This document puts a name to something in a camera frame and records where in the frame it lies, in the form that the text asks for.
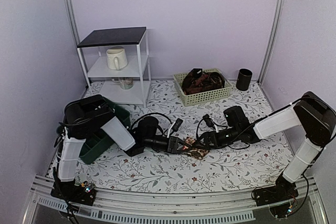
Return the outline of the cream floral patterned tie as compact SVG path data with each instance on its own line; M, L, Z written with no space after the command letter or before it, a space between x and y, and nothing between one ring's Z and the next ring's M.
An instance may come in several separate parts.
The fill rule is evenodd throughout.
M187 137L185 139L185 143L189 145L192 145L195 142L196 140L191 137ZM182 150L187 156L192 157L197 160L202 160L209 153L209 150L204 150L204 149L195 148L195 147L188 147L186 145L182 148Z

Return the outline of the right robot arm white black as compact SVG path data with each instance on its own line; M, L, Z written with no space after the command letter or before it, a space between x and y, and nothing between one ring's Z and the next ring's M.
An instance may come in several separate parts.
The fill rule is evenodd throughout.
M282 201L291 194L291 184L314 164L324 148L335 139L335 110L312 91L254 122L249 121L240 106L226 109L224 116L227 129L204 132L197 137L206 149L228 147L237 141L255 144L277 133L293 137L289 144L295 155L277 179L281 182L271 190L271 196L276 201Z

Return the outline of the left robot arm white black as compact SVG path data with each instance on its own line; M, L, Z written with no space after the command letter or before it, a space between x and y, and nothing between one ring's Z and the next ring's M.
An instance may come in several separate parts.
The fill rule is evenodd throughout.
M138 118L132 125L119 116L111 102L101 96L94 95L71 102L64 109L64 120L60 123L60 155L53 175L60 181L57 190L67 200L78 195L78 188L71 182L75 180L77 160L86 140L94 134L102 132L110 137L128 156L143 153L152 148L171 154L180 154L192 149L191 144L173 134L182 124L181 119L170 122L167 131L161 131L157 113L149 113Z

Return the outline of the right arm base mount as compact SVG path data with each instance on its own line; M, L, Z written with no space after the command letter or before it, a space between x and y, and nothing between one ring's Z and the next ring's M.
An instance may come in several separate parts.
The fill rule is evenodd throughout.
M285 201L284 204L270 207L270 213L277 219L289 217L298 206L299 196L295 183L287 182L282 178L274 186L257 187L251 192L252 199L257 206L264 206Z

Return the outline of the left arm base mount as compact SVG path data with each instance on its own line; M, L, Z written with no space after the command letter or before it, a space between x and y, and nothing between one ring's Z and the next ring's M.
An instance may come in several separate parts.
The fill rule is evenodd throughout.
M85 181L75 184L73 180L72 182L54 182L50 195L64 201L93 206L96 193L94 183Z

